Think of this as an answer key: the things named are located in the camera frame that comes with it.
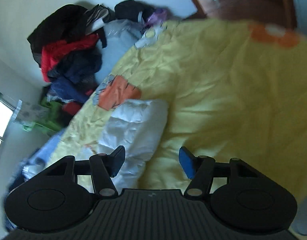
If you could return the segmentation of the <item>brown wooden door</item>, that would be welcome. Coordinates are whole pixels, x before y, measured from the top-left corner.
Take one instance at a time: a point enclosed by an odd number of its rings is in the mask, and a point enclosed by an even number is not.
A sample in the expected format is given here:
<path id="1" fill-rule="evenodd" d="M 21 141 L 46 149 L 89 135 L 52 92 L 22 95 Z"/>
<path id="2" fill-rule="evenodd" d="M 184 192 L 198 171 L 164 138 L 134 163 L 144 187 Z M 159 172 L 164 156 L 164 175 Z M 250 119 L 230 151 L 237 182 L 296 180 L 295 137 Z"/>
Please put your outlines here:
<path id="1" fill-rule="evenodd" d="M 293 0 L 191 0 L 196 12 L 189 19 L 254 20 L 296 29 Z"/>

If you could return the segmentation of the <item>yellow patterned bedspread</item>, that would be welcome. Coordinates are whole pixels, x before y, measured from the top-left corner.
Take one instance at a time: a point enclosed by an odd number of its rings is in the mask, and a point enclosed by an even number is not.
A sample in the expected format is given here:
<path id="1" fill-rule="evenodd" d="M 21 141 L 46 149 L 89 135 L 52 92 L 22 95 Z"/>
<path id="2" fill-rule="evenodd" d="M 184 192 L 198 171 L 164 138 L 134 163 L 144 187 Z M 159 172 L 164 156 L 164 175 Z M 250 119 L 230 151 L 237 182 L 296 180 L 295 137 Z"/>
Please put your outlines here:
<path id="1" fill-rule="evenodd" d="M 218 161 L 240 158 L 297 200 L 307 195 L 307 37 L 260 23 L 168 22 L 157 42 L 130 49 L 112 73 L 142 99 L 168 102 L 168 120 L 136 185 L 183 192 L 186 146 Z"/>

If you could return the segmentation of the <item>red jacket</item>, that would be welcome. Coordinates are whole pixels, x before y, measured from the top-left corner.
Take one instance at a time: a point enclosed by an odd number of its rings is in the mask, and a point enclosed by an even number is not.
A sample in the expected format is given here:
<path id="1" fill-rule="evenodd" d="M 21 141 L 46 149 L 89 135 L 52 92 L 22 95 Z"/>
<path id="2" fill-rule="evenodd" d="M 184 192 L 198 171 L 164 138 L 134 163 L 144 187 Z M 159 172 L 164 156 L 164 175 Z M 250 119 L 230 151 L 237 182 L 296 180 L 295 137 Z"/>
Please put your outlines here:
<path id="1" fill-rule="evenodd" d="M 70 52 L 92 48 L 97 44 L 98 40 L 98 34 L 90 34 L 72 43 L 67 43 L 66 40 L 60 40 L 44 46 L 41 56 L 41 72 L 44 81 L 50 82 L 48 72 Z"/>

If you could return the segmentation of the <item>white garment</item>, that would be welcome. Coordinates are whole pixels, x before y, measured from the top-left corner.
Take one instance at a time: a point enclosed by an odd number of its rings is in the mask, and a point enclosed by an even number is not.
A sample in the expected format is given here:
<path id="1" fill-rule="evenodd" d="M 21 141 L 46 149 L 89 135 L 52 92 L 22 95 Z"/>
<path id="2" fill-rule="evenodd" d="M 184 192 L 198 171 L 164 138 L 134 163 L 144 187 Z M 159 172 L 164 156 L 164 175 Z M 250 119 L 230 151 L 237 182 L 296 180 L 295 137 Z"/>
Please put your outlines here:
<path id="1" fill-rule="evenodd" d="M 125 148 L 125 161 L 112 179 L 117 191 L 137 188 L 146 163 L 153 157 L 168 119 L 165 100 L 126 100 L 111 114 L 95 146 L 85 144 L 77 160 Z"/>

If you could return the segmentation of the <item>black garment on pile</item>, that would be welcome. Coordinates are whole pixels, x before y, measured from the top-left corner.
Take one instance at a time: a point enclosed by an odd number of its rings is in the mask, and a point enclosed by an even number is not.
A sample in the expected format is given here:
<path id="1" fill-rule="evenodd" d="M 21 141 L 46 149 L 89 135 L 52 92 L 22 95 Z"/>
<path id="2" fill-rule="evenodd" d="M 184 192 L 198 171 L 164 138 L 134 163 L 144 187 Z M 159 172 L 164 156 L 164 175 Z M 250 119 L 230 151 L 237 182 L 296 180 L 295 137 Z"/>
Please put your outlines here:
<path id="1" fill-rule="evenodd" d="M 89 16 L 85 7 L 67 4 L 43 20 L 27 38 L 38 65 L 41 65 L 42 48 L 47 44 L 60 40 L 70 43 L 83 37 Z"/>

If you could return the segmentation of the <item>dark navy clothes pile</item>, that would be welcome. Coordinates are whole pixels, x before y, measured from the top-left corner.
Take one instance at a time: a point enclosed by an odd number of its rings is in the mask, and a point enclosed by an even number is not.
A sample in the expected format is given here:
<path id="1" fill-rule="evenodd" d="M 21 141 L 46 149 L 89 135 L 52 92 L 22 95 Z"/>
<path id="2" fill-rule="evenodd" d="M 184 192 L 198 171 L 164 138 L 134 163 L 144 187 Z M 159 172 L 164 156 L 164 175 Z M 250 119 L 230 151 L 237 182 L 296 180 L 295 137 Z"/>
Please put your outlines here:
<path id="1" fill-rule="evenodd" d="M 51 89 L 64 100 L 84 104 L 87 92 L 95 88 L 95 73 L 102 66 L 102 55 L 98 48 L 70 52 L 53 69 L 47 72 Z"/>

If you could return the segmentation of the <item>light blue bed sheet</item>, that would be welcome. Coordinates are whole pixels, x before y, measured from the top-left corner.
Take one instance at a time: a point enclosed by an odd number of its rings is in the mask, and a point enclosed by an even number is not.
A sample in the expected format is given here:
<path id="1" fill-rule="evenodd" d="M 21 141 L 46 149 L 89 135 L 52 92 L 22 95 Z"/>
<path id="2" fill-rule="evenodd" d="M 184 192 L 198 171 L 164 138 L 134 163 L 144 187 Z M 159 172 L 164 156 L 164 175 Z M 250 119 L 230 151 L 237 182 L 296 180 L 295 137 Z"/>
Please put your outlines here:
<path id="1" fill-rule="evenodd" d="M 22 168 L 22 175 L 24 181 L 28 181 L 41 171 L 43 171 L 47 162 L 50 160 L 51 155 L 56 150 L 58 143 L 60 142 L 62 134 L 65 132 L 65 128 L 53 135 L 41 148 L 39 148 L 29 159 L 26 161 Z"/>

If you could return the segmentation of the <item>dark blue clothes heap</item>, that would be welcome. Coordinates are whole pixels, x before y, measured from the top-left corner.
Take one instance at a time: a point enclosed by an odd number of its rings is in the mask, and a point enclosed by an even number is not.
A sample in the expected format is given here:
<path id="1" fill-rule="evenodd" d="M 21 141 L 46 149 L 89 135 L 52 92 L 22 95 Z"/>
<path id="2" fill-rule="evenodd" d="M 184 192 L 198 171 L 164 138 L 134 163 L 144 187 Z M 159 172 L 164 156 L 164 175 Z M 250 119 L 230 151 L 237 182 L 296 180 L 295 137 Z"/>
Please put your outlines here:
<path id="1" fill-rule="evenodd" d="M 7 215 L 5 213 L 5 202 L 6 199 L 9 195 L 9 193 L 14 190 L 15 188 L 17 188 L 19 185 L 21 185 L 22 183 L 25 182 L 25 176 L 23 175 L 23 167 L 25 165 L 28 165 L 28 163 L 30 163 L 30 161 L 32 161 L 34 159 L 34 157 L 36 157 L 36 154 L 38 152 L 39 148 L 36 149 L 36 151 L 34 151 L 30 156 L 23 158 L 16 166 L 16 168 L 14 169 L 12 176 L 10 177 L 7 186 L 6 186 L 6 191 L 4 193 L 4 196 L 2 198 L 2 210 L 3 210 L 3 228 L 5 229 L 5 231 L 7 233 L 10 233 L 11 231 L 13 231 L 16 226 L 13 225 L 10 220 L 7 218 Z"/>

